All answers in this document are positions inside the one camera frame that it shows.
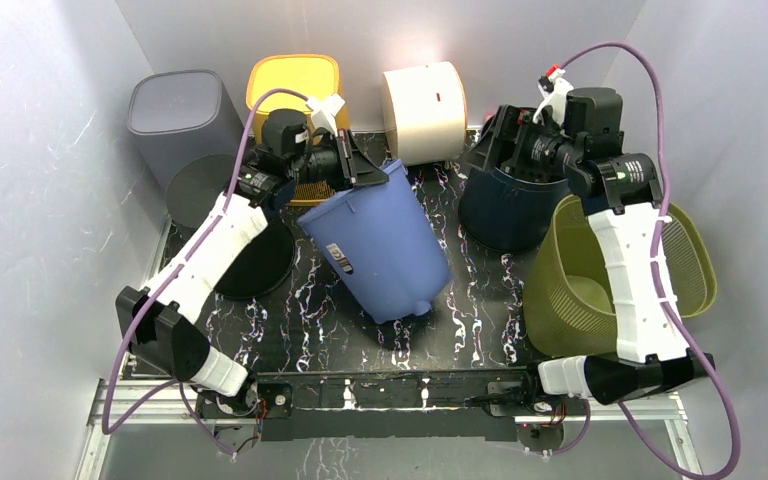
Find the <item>olive green mesh basket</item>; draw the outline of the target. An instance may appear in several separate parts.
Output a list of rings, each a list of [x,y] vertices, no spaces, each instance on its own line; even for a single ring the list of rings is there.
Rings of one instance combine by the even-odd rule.
[[[718,284],[707,248],[687,212],[673,203],[663,246],[678,314],[705,313]],[[550,357],[599,355],[616,350],[617,322],[603,255],[580,199],[563,198],[537,250],[523,288],[523,315],[532,345]]]

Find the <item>dark navy bin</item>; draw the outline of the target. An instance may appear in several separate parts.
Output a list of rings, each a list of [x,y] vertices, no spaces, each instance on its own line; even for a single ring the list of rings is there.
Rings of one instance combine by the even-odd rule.
[[[458,217],[466,233],[483,247],[502,253],[537,248],[559,202],[569,194],[564,179],[531,182],[499,169],[470,169],[459,200]]]

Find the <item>orange mesh waste basket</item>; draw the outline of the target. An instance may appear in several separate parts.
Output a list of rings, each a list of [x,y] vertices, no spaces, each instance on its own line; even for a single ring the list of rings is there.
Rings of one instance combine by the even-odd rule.
[[[336,60],[320,54],[275,55],[261,59],[252,68],[246,89],[246,105],[253,107],[268,90],[287,88],[308,97],[324,99],[332,94],[344,97],[340,68]],[[254,114],[250,134],[261,141],[261,128],[269,113],[279,108],[304,112],[311,110],[301,99],[289,94],[274,94]]]

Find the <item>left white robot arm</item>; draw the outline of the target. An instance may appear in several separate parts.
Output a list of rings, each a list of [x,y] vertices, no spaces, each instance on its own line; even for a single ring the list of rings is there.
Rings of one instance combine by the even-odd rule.
[[[337,192],[357,193],[389,181],[358,150],[350,130],[327,120],[309,126],[305,114],[293,109],[270,113],[261,142],[244,137],[241,147],[226,175],[229,186],[217,193],[185,246],[143,286],[126,286],[115,300],[123,337],[118,361],[131,354],[235,416],[254,411],[259,391],[254,373],[197,328],[208,297],[234,269],[264,279],[260,265],[244,267],[241,261],[264,241],[297,185],[324,182]]]

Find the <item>grey mesh waste basket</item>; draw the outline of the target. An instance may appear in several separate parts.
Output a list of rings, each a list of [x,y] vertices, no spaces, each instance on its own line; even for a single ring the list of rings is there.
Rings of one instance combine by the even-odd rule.
[[[155,74],[134,87],[126,126],[162,191],[180,170],[211,154],[235,154],[243,123],[211,70]]]

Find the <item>blue plastic bin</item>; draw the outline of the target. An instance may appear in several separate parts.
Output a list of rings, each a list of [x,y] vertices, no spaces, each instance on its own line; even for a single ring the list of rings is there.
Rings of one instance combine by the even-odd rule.
[[[399,160],[388,181],[338,192],[297,223],[372,321],[422,316],[452,279],[446,254]]]

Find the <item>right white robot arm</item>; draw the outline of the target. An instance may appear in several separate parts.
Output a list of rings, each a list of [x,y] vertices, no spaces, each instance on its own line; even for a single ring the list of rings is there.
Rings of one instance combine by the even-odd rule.
[[[610,405],[672,392],[714,367],[684,327],[715,296],[710,259],[669,208],[656,163],[624,151],[622,108],[606,87],[503,104],[460,158],[463,230],[493,251],[536,254],[522,307],[544,360],[521,392],[537,414],[566,396]]]

